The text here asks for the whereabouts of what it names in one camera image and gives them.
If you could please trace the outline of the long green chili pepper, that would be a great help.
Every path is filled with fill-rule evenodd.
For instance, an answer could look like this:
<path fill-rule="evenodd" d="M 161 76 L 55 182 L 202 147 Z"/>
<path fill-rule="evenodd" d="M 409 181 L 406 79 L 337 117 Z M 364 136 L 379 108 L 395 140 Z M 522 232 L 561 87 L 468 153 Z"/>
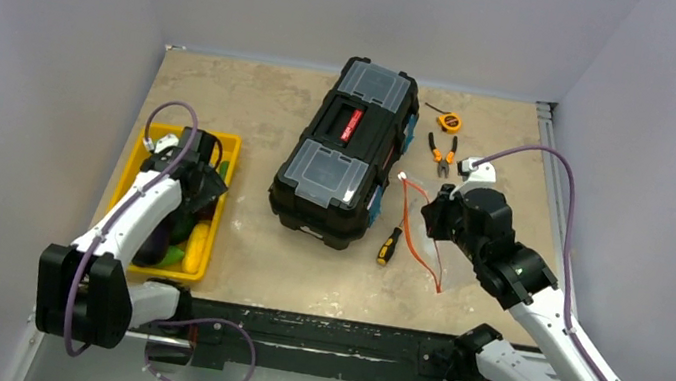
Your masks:
<path fill-rule="evenodd" d="M 226 183 L 227 179 L 227 172 L 229 171 L 229 166 L 230 162 L 229 161 L 222 161 L 221 164 L 219 165 L 218 168 L 218 175 L 221 177 L 221 179 Z"/>

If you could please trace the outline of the clear zip top bag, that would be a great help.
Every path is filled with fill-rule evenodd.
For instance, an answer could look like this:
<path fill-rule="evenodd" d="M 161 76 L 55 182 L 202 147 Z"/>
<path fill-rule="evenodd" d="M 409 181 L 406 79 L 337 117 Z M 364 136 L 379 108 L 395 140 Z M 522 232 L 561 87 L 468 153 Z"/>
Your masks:
<path fill-rule="evenodd" d="M 428 224 L 422 208 L 430 204 L 441 187 L 440 181 L 420 179 L 410 172 L 397 173 L 402 202 L 401 245 L 412 260 L 423 269 L 433 284 L 433 291 L 442 294 L 462 290 L 475 283 L 471 264 L 453 242 L 436 241 L 427 234 Z"/>

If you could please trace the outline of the yellow corn cob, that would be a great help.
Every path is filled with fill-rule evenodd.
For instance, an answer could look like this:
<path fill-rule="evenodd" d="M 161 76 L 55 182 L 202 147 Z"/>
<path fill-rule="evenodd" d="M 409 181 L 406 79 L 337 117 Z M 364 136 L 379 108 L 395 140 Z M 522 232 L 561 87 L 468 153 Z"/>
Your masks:
<path fill-rule="evenodd" d="M 199 222 L 193 227 L 184 250 L 184 257 L 181 263 L 182 271 L 186 274 L 194 275 L 199 272 L 203 252 L 209 238 L 210 223 Z"/>

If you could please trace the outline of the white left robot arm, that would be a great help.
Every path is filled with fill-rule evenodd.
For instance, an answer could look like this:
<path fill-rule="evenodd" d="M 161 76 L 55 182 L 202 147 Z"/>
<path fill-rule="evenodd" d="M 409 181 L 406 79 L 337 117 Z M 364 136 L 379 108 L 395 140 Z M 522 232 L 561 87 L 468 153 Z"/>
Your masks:
<path fill-rule="evenodd" d="M 241 146 L 234 134 L 144 128 L 105 216 L 41 253 L 38 330 L 110 349 L 144 324 L 185 333 L 192 312 L 183 285 L 206 272 Z"/>

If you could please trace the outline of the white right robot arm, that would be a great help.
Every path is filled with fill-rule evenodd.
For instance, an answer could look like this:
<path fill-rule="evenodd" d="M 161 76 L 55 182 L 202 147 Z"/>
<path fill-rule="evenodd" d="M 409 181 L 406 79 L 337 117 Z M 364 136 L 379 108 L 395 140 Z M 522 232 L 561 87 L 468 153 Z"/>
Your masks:
<path fill-rule="evenodd" d="M 535 341 L 551 368 L 528 367 L 489 324 L 456 340 L 453 377 L 491 381 L 621 381 L 584 330 L 565 311 L 565 295 L 543 258 L 516 240 L 506 197 L 492 188 L 443 184 L 421 209 L 427 236 L 456 244 L 472 263 L 481 288 Z"/>

